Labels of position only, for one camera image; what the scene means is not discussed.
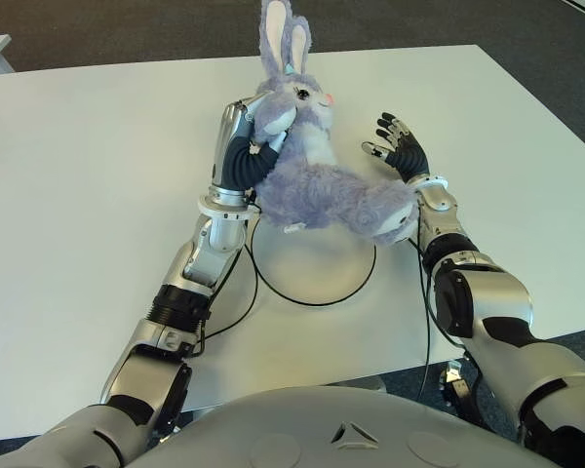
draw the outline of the robot forearm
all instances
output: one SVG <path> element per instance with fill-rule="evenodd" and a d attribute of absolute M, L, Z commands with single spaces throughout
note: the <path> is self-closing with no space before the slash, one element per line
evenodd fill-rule
<path fill-rule="evenodd" d="M 585 466 L 585 362 L 530 332 L 527 289 L 480 253 L 457 219 L 446 182 L 417 175 L 420 249 L 438 321 L 461 338 L 521 442 L 562 466 Z"/>
<path fill-rule="evenodd" d="M 260 181 L 277 159 L 278 145 L 250 155 L 252 113 L 264 95 L 229 104 L 221 119 L 213 182 L 199 200 L 192 239 L 177 254 L 145 319 L 117 361 L 100 404 L 72 414 L 47 434 L 0 457 L 0 468 L 124 466 L 154 438 L 169 435 L 186 397 L 185 364 L 210 316 L 212 298 L 245 244 L 247 221 L 258 214 L 245 189 Z"/>

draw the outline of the purple fur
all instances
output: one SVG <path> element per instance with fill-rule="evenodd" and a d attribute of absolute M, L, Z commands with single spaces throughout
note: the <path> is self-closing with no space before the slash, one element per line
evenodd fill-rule
<path fill-rule="evenodd" d="M 271 122 L 279 119 L 286 112 L 294 109 L 294 97 L 290 94 L 271 94 L 264 98 L 260 107 L 255 112 L 254 118 L 254 136 L 253 139 L 258 144 L 263 144 L 268 139 L 277 135 L 279 132 L 287 130 L 281 129 L 276 133 L 268 133 L 265 127 Z"/>
<path fill-rule="evenodd" d="M 268 38 L 266 35 L 266 8 L 268 7 L 269 3 L 272 0 L 262 0 L 262 15 L 260 20 L 260 57 L 262 58 L 262 66 L 266 70 L 267 76 L 277 76 L 280 75 L 282 72 L 278 66 L 277 61 L 273 57 L 271 47 L 269 46 Z M 293 12 L 291 11 L 291 2 L 289 0 L 279 0 L 280 3 L 284 4 L 286 8 L 286 24 L 289 23 L 290 18 L 293 17 Z M 282 56 L 286 57 L 288 52 L 285 52 L 287 49 L 290 48 L 291 37 L 290 32 L 287 31 L 286 26 L 284 27 L 284 35 L 282 36 Z"/>
<path fill-rule="evenodd" d="M 287 21 L 286 30 L 284 32 L 285 38 L 288 36 L 289 43 L 291 44 L 291 39 L 293 37 L 293 29 L 295 26 L 301 26 L 305 31 L 305 45 L 303 47 L 303 57 L 301 59 L 301 69 L 297 70 L 297 72 L 303 74 L 305 73 L 305 63 L 308 60 L 308 52 L 310 47 L 312 46 L 312 35 L 310 34 L 310 25 L 308 24 L 308 20 L 304 17 L 293 17 L 291 21 Z M 286 53 L 282 53 L 284 56 L 284 61 L 286 63 L 293 64 L 293 48 L 288 47 L 286 49 L 282 49 L 282 51 L 287 51 Z"/>
<path fill-rule="evenodd" d="M 301 83 L 308 90 L 322 92 L 318 82 L 305 74 L 311 41 L 310 30 L 304 17 L 293 18 L 289 0 L 280 0 L 287 12 L 282 38 L 284 66 L 293 61 L 291 37 L 295 25 L 300 24 L 305 29 L 307 40 L 301 69 L 292 74 L 279 70 L 265 33 L 265 12 L 270 1 L 272 0 L 262 2 L 260 23 L 260 54 L 268 79 L 259 85 L 258 92 L 271 91 L 273 94 L 265 99 L 262 105 L 264 108 L 261 106 L 255 115 L 254 138 L 260 143 L 273 137 L 264 128 L 290 110 L 291 105 L 296 105 L 296 95 L 285 90 L 287 84 Z M 325 137 L 329 140 L 328 124 L 322 124 L 312 106 L 298 106 L 275 168 L 255 187 L 263 217 L 274 225 L 286 226 L 302 222 L 307 228 L 326 227 L 331 222 L 338 221 L 352 232 L 372 238 L 378 244 L 389 244 L 402 239 L 403 233 L 416 221 L 417 210 L 412 209 L 398 228 L 379 235 L 375 233 L 394 213 L 405 207 L 415 206 L 413 190 L 401 180 L 382 180 L 368 184 L 339 166 L 309 164 L 306 157 L 309 143 L 305 133 L 308 127 L 317 129 L 315 139 Z"/>

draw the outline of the robot finger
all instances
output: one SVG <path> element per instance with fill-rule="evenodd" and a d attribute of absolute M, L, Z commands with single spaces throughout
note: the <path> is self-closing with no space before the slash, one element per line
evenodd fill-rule
<path fill-rule="evenodd" d="M 377 125 L 386 129 L 388 132 L 392 132 L 390 127 L 392 127 L 392 121 L 385 120 L 385 119 L 377 119 Z"/>
<path fill-rule="evenodd" d="M 388 112 L 382 112 L 381 113 L 381 118 L 383 120 L 387 120 L 388 122 L 392 122 L 393 120 L 396 120 L 397 119 L 394 115 L 389 114 Z"/>
<path fill-rule="evenodd" d="M 392 146 L 395 148 L 399 146 L 399 139 L 396 135 L 386 132 L 383 129 L 377 129 L 375 133 L 379 136 L 388 141 Z"/>
<path fill-rule="evenodd" d="M 378 144 L 374 144 L 370 141 L 365 141 L 362 143 L 362 149 L 365 153 L 369 154 L 370 156 L 374 156 L 379 158 L 381 161 L 385 161 L 388 156 L 390 156 L 393 151 L 388 149 L 384 146 L 380 146 Z"/>

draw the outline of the bunny ear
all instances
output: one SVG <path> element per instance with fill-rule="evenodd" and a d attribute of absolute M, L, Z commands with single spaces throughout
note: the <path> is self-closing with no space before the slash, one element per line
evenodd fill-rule
<path fill-rule="evenodd" d="M 289 59 L 292 68 L 297 73 L 305 73 L 305 63 L 308 60 L 308 51 L 312 44 L 310 26 L 304 17 L 295 17 L 292 20 L 291 56 Z"/>
<path fill-rule="evenodd" d="M 282 74 L 284 58 L 282 38 L 287 20 L 291 18 L 288 0 L 263 0 L 260 21 L 260 57 L 269 77 Z"/>

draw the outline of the robotic hand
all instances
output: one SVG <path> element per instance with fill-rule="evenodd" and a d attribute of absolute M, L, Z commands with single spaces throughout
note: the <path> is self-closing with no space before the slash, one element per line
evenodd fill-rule
<path fill-rule="evenodd" d="M 252 155 L 252 114 L 262 96 L 223 113 L 213 183 L 200 199 L 191 241 L 175 256 L 151 311 L 106 382 L 100 405 L 0 457 L 0 468 L 154 466 L 553 466 L 585 467 L 585 363 L 536 339 L 525 287 L 475 247 L 457 219 L 447 182 L 430 175 L 413 134 L 390 114 L 365 142 L 418 194 L 422 263 L 437 320 L 459 337 L 520 429 L 509 441 L 415 402 L 343 387 L 283 389 L 241 399 L 141 456 L 171 433 L 186 395 L 192 354 L 209 307 L 243 246 L 256 211 L 245 189 L 277 160 L 284 135 Z"/>
<path fill-rule="evenodd" d="M 120 467 L 152 439 L 173 431 L 191 369 L 185 363 L 210 317 L 222 279 L 258 215 L 246 190 L 275 165 L 282 132 L 250 152 L 253 115 L 267 93 L 232 102 L 220 123 L 208 195 L 192 239 L 177 252 L 147 318 L 136 329 L 104 385 L 100 404 L 72 414 L 47 434 L 0 457 L 0 467 Z"/>
<path fill-rule="evenodd" d="M 388 113 L 377 124 L 377 134 L 395 150 L 370 142 L 362 147 L 418 193 L 418 243 L 440 327 L 461 339 L 525 447 L 562 466 L 585 467 L 585 362 L 531 334 L 525 286 L 467 237 L 447 181 L 429 174 L 424 151 L 405 124 Z"/>

